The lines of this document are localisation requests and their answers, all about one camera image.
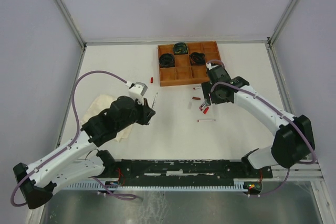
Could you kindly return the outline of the white marker black end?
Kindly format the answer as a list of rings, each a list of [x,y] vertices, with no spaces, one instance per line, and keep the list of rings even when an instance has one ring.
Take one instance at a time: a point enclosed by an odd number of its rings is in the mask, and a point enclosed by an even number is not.
[[[152,109],[152,110],[154,110],[154,107],[155,107],[157,98],[158,98],[158,92],[155,94],[155,97],[154,97],[154,99],[153,99],[153,103],[152,103],[152,106],[151,106],[151,109]]]

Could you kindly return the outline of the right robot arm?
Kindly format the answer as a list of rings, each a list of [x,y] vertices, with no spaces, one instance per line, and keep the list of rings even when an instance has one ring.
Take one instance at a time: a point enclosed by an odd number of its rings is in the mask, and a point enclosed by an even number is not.
[[[242,158],[243,175],[254,177],[266,166],[289,169],[295,164],[310,165],[316,161],[313,130],[307,116],[295,116],[276,107],[244,78],[231,78],[220,64],[208,62],[206,74],[209,81],[201,85],[206,106],[235,104],[254,116],[274,137],[271,146],[252,150]]]

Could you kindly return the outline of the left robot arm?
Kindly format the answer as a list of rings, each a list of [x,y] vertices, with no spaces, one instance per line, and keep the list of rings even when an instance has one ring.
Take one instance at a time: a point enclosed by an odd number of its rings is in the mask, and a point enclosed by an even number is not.
[[[11,195],[12,205],[36,209],[71,182],[100,174],[112,176],[116,164],[108,151],[97,153],[92,162],[74,165],[73,161],[114,139],[120,131],[134,123],[148,125],[154,115],[155,111],[149,107],[147,99],[139,103],[128,96],[118,97],[109,108],[91,117],[73,139],[33,163],[14,166],[17,180],[14,190],[21,191],[25,203],[15,203],[15,196]]]

